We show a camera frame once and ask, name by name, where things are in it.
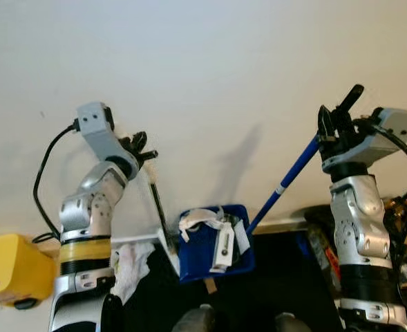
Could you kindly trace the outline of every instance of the white rag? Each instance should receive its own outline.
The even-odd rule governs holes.
[[[189,210],[186,215],[184,215],[179,223],[178,229],[185,242],[189,241],[189,235],[187,230],[193,228],[199,223],[206,223],[209,227],[220,230],[223,227],[223,216],[224,212],[222,207],[219,207],[218,212],[214,212],[208,209],[193,209]]]
[[[134,294],[139,281],[148,275],[146,261],[154,250],[152,243],[128,243],[111,255],[116,279],[111,293],[120,297],[123,304]]]

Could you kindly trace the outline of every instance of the blue bin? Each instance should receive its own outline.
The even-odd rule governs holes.
[[[204,209],[217,212],[218,206],[203,207]],[[245,229],[249,226],[249,219],[245,206],[223,205],[223,211],[227,214],[237,216],[243,220]],[[184,211],[180,218],[188,213]],[[240,256],[240,260],[233,266],[229,267],[225,273],[210,273],[212,267],[212,259],[214,257],[214,247],[216,245],[217,230],[210,228],[205,224],[201,224],[196,232],[188,232],[189,242],[185,242],[182,237],[179,237],[178,256],[180,260],[180,282],[191,282],[214,277],[224,277],[226,275],[236,275],[238,273],[247,273],[255,268],[254,251],[252,248],[252,236],[249,236],[251,248],[246,250]]]

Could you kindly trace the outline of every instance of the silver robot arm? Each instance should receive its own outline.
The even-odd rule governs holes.
[[[390,260],[384,205],[367,168],[398,151],[388,139],[355,130],[349,108],[363,92],[355,86],[345,109],[319,112],[322,168],[331,175],[330,204],[341,272],[340,314],[349,331],[407,332],[407,316]],[[407,141],[407,111],[378,108],[369,121]]]
[[[66,197],[61,221],[60,277],[56,279],[49,331],[122,331],[122,303],[109,294],[111,220],[127,183],[156,151],[142,153],[146,134],[119,140],[111,110],[100,102],[78,109],[78,129],[101,160],[76,193]]]

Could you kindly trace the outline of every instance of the yellow toy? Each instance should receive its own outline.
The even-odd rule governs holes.
[[[53,292],[55,263],[18,234],[0,236],[0,303],[33,306]]]

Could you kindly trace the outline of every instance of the blue broom handle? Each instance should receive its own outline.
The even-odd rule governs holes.
[[[248,235],[252,234],[254,229],[257,227],[258,223],[263,219],[267,212],[274,206],[275,202],[280,198],[283,192],[290,186],[292,181],[300,174],[301,170],[306,166],[306,164],[311,160],[315,153],[319,150],[319,144],[317,142],[317,137],[315,136],[306,147],[305,151],[299,156],[297,161],[291,167],[289,172],[280,182],[280,186],[275,189],[272,195],[269,197],[267,202],[261,208],[260,212],[256,215],[251,225],[246,229]]]

